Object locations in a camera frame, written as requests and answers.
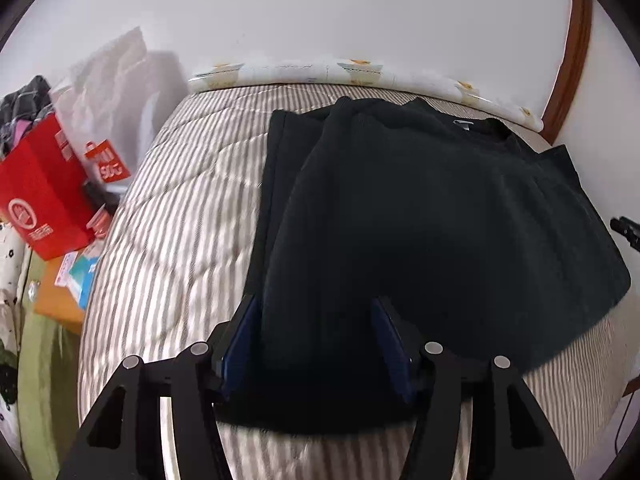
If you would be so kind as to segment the white patterned rolled mat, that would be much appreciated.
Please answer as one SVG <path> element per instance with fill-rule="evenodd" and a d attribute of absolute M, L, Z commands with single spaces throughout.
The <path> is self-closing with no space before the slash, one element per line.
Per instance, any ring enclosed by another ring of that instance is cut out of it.
<path fill-rule="evenodd" d="M 541 118 L 530 108 L 500 99 L 469 82 L 428 70 L 401 70 L 352 58 L 224 63 L 193 75 L 188 89 L 196 93 L 262 84 L 342 84 L 408 92 L 471 107 L 535 132 L 544 128 Z"/>

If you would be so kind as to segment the wooden nightstand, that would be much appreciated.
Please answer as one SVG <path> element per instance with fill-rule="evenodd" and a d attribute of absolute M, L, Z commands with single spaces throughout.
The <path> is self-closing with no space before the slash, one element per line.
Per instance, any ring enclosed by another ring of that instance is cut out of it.
<path fill-rule="evenodd" d="M 66 330 L 80 336 L 85 311 L 78 307 L 77 302 L 65 286 L 54 284 L 62 261 L 63 258 L 58 257 L 44 263 L 34 310 L 37 314 L 50 318 Z"/>

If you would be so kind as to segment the teal white small box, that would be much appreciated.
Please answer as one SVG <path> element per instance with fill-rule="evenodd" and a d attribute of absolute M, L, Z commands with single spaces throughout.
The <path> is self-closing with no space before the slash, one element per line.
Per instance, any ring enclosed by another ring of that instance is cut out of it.
<path fill-rule="evenodd" d="M 81 310 L 87 307 L 98 262 L 98 257 L 79 256 L 68 272 L 66 287 Z"/>

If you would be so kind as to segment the white black floral blanket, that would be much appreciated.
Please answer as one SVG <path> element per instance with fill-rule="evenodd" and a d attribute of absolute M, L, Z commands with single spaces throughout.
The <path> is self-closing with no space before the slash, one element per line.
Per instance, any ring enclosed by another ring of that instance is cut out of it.
<path fill-rule="evenodd" d="M 17 401 L 18 358 L 24 323 L 22 300 L 32 252 L 11 223 L 1 222 L 1 400 Z"/>

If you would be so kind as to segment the black sweatshirt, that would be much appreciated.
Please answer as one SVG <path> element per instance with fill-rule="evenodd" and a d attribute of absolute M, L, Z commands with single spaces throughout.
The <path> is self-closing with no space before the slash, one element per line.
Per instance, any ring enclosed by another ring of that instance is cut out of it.
<path fill-rule="evenodd" d="M 536 152 L 419 99 L 277 110 L 245 281 L 262 318 L 221 418 L 285 434 L 414 419 L 376 340 L 378 298 L 456 356 L 528 372 L 630 285 L 562 146 Z"/>

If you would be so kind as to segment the green bed sheet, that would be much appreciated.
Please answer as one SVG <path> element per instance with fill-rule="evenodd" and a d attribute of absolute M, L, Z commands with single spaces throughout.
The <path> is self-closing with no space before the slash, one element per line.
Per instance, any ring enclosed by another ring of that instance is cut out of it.
<path fill-rule="evenodd" d="M 34 310 L 44 263 L 37 255 L 30 257 L 18 360 L 18 420 L 23 454 L 34 479 L 58 476 L 79 427 L 80 336 Z"/>

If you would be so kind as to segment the red paper shopping bag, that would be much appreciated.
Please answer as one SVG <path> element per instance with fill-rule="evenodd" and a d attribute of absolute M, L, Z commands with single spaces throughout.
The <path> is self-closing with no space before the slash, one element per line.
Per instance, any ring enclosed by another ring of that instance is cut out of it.
<path fill-rule="evenodd" d="M 51 114 L 1 163 L 1 213 L 43 260 L 84 248 L 99 207 L 89 198 L 85 168 Z"/>

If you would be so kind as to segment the grey plaid clothing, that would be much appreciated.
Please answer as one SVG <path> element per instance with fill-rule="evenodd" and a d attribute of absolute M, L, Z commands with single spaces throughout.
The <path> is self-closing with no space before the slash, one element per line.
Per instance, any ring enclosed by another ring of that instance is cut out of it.
<path fill-rule="evenodd" d="M 1 159 L 5 159 L 38 122 L 53 112 L 50 84 L 37 75 L 1 100 Z"/>

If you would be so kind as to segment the striped quilted mattress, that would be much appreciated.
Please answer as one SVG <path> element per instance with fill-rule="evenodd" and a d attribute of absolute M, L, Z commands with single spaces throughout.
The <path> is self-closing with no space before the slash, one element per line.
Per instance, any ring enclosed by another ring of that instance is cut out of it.
<path fill-rule="evenodd" d="M 166 120 L 120 203 L 82 330 L 78 413 L 86 416 L 125 356 L 175 356 L 238 305 L 257 221 L 270 115 L 343 96 L 405 104 L 405 92 L 276 84 L 195 93 Z M 580 478 L 613 446 L 622 394 L 638 368 L 639 298 L 622 303 L 526 378 Z"/>

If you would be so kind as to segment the pink white small packet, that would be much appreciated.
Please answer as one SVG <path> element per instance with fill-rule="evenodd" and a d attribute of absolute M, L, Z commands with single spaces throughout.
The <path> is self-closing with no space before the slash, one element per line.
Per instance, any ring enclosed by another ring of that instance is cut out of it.
<path fill-rule="evenodd" d="M 75 260 L 78 256 L 78 252 L 68 252 L 64 255 L 61 260 L 60 266 L 58 267 L 58 273 L 56 274 L 54 284 L 58 287 L 65 287 L 68 277 L 70 276 L 70 270 L 75 263 Z"/>

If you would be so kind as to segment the white Miniso plastic bag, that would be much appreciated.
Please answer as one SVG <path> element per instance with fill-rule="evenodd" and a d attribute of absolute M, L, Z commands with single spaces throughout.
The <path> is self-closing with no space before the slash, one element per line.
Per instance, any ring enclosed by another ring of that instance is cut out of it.
<path fill-rule="evenodd" d="M 139 27 L 68 69 L 51 101 L 82 166 L 124 195 L 157 133 L 186 96 L 178 58 L 150 50 Z"/>

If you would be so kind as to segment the brown wooden door frame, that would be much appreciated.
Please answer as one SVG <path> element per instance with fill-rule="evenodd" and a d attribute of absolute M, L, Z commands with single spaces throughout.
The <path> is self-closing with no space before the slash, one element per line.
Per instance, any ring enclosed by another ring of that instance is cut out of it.
<path fill-rule="evenodd" d="M 549 144 L 558 138 L 582 79 L 590 44 L 592 12 L 592 0 L 572 0 L 562 63 L 542 115 L 544 128 L 540 135 Z"/>

